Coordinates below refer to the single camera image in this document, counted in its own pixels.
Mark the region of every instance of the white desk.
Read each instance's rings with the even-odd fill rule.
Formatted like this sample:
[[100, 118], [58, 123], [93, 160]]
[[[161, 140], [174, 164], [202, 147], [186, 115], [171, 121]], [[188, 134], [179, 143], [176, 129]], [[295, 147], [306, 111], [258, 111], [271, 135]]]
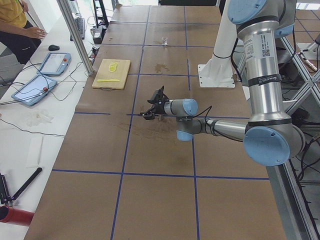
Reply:
[[[92, 48], [92, 44], [90, 44], [89, 41], [93, 43], [90, 31], [87, 29], [83, 42], [88, 53]], [[63, 17], [56, 22], [52, 30], [42, 41], [41, 45], [32, 56], [31, 62], [33, 64], [41, 63], [48, 54], [48, 46], [51, 44], [60, 46], [60, 50], [56, 52], [71, 53], [72, 60], [67, 70], [60, 77], [55, 77], [56, 80], [62, 81], [76, 68], [77, 63], [81, 62], [74, 42], [70, 41], [70, 33]], [[36, 72], [37, 70], [34, 67], [29, 67], [17, 76], [15, 82], [26, 83], [36, 75]], [[31, 132], [65, 135], [73, 117], [75, 106], [79, 101], [87, 80], [87, 73], [83, 64], [81, 64], [81, 66], [72, 74], [72, 77], [77, 83], [71, 94], [65, 100], [58, 101], [51, 93], [49, 93], [33, 107], [27, 107], [20, 103], [1, 105], [1, 119]], [[73, 79], [68, 78], [56, 86], [52, 92], [54, 92], [57, 98], [63, 99], [72, 89], [74, 83]], [[18, 84], [14, 86], [18, 89], [21, 87]], [[0, 103], [12, 101], [11, 95], [15, 91], [16, 89], [10, 87], [0, 100]], [[52, 121], [40, 123], [38, 125], [28, 124], [28, 120], [35, 118], [37, 113], [41, 113], [41, 111], [46, 111], [49, 116], [53, 117]], [[36, 167], [26, 168], [26, 161], [30, 141], [32, 138], [38, 136], [40, 136], [40, 134], [23, 132], [0, 121], [0, 172], [2, 175], [5, 175], [11, 196], [36, 170]], [[39, 161], [39, 167], [42, 167], [42, 172], [21, 194], [18, 200], [13, 202], [15, 208], [35, 212], [63, 140], [63, 137], [50, 135], [43, 136]], [[0, 223], [1, 239], [22, 240], [24, 239], [27, 230], [28, 227], [25, 226]]]

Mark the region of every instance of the blue tablet case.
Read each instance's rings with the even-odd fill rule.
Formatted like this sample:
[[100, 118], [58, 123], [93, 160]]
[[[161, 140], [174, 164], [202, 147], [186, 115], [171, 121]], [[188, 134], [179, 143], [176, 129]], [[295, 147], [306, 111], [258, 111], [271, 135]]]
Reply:
[[56, 80], [48, 76], [38, 74], [18, 91], [12, 94], [11, 97], [19, 103], [32, 106], [38, 103], [56, 85]]
[[43, 60], [39, 72], [47, 76], [60, 76], [67, 69], [70, 61], [71, 54], [68, 52], [49, 52]]

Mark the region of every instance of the red object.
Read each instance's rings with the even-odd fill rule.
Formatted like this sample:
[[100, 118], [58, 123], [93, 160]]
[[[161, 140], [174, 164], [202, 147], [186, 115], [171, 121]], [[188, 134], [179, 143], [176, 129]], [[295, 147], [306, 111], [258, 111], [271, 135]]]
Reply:
[[0, 223], [29, 226], [33, 217], [33, 212], [16, 209], [11, 206], [0, 207]]

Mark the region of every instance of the person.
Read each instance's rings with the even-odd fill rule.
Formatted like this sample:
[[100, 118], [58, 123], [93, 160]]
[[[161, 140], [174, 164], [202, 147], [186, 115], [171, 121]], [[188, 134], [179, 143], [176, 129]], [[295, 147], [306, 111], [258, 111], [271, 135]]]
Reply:
[[26, 64], [46, 36], [43, 29], [27, 20], [28, 4], [23, 0], [0, 0], [0, 42]]

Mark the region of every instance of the lemon slice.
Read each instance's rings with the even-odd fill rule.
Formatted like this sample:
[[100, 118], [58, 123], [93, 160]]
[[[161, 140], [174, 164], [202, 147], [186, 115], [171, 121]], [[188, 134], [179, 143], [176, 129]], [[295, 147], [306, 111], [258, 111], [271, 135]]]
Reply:
[[117, 70], [118, 63], [113, 61], [109, 65], [109, 72], [114, 73]]

